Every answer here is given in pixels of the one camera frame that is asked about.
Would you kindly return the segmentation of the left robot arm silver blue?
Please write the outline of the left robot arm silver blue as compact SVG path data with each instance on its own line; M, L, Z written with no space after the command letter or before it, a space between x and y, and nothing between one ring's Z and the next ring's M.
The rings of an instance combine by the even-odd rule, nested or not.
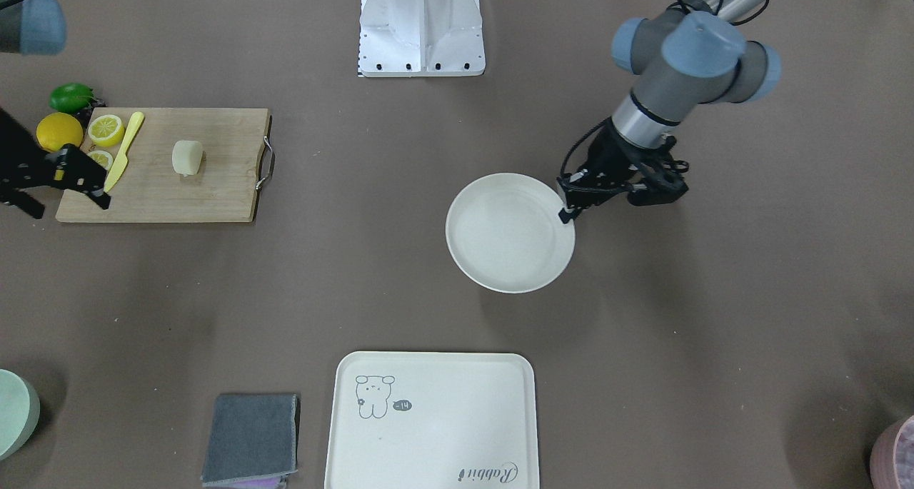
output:
M619 194L633 206L655 206L688 192L689 165L672 150L689 113L700 105L757 101L780 81L779 53L740 31L768 2L675 0L652 19L621 24L611 56L636 82L613 114L582 136L584 163L559 171L563 223Z

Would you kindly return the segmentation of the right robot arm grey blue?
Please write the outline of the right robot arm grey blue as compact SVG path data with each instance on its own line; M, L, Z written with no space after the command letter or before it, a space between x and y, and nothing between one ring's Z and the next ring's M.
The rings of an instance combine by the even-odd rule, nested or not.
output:
M2 0L2 52L58 54L66 45L66 20L57 0ZM83 128L59 148L44 148L9 112L1 112L1 201L35 219L45 206L27 189L52 187L82 193L102 210L111 197L104 192L104 167L81 150Z

